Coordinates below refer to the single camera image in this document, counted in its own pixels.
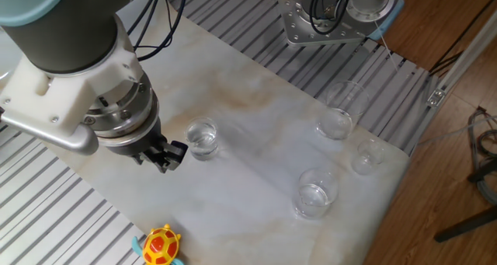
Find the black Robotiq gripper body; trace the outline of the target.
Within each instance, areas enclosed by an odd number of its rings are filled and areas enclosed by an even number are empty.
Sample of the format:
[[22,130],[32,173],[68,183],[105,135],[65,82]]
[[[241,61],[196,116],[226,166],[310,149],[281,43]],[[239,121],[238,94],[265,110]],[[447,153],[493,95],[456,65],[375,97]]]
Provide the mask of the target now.
[[133,156],[145,152],[160,152],[167,139],[161,133],[160,120],[142,124],[132,134],[105,140],[105,147],[118,155]]

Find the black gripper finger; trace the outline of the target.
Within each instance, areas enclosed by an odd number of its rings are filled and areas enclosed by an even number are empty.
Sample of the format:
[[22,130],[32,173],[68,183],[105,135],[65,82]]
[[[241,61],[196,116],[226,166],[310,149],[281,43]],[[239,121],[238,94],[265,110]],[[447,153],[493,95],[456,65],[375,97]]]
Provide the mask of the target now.
[[182,162],[189,148],[188,145],[179,141],[172,141],[171,143],[162,141],[160,145],[162,155],[170,162]]
[[174,154],[169,152],[154,152],[147,150],[132,155],[131,158],[138,164],[142,165],[144,161],[154,164],[160,173],[166,173],[168,170],[175,170],[179,166],[179,161]]

